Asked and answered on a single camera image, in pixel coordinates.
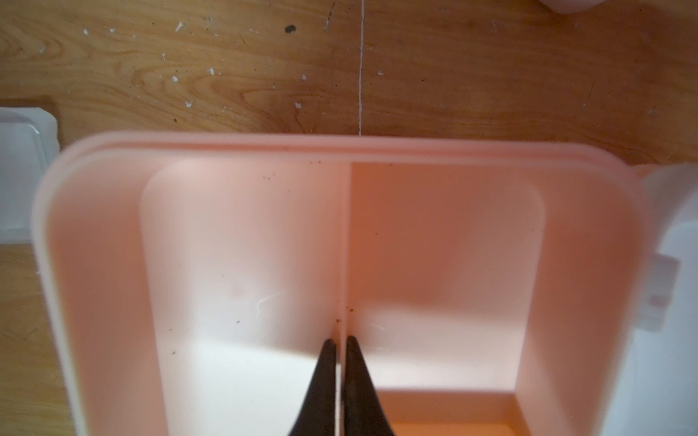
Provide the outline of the gauze packet clear wrapper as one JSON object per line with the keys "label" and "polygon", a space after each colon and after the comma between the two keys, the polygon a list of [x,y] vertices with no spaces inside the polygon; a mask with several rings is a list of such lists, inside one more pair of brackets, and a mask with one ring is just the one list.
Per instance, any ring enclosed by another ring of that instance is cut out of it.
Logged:
{"label": "gauze packet clear wrapper", "polygon": [[1,109],[1,243],[31,242],[36,189],[60,153],[57,121],[38,107]]}

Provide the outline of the white pink first aid kit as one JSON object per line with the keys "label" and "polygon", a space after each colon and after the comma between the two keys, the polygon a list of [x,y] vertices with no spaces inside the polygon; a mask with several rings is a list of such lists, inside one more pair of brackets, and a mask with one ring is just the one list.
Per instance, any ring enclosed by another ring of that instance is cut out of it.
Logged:
{"label": "white pink first aid kit", "polygon": [[693,163],[100,134],[32,234],[80,435],[287,435],[320,354],[341,434],[356,352],[399,435],[697,432]]}

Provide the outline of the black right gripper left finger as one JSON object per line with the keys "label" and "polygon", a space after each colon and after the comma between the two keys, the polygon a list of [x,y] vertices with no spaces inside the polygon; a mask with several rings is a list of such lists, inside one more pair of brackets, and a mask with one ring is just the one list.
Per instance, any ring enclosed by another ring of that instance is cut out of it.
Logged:
{"label": "black right gripper left finger", "polygon": [[336,354],[336,342],[325,340],[290,436],[336,434]]}

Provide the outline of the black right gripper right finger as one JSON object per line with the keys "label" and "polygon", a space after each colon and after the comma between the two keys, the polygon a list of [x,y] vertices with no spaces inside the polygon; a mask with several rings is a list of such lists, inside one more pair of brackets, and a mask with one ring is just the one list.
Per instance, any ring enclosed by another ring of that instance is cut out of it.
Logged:
{"label": "black right gripper right finger", "polygon": [[396,435],[385,417],[360,345],[354,336],[348,336],[346,340],[343,398],[346,436]]}

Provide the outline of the pink medicine chest box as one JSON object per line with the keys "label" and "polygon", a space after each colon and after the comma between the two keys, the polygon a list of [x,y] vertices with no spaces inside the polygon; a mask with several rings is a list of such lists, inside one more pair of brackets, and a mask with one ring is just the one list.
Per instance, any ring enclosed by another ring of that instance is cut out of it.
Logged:
{"label": "pink medicine chest box", "polygon": [[605,0],[540,0],[550,10],[560,15],[576,14],[588,10]]}

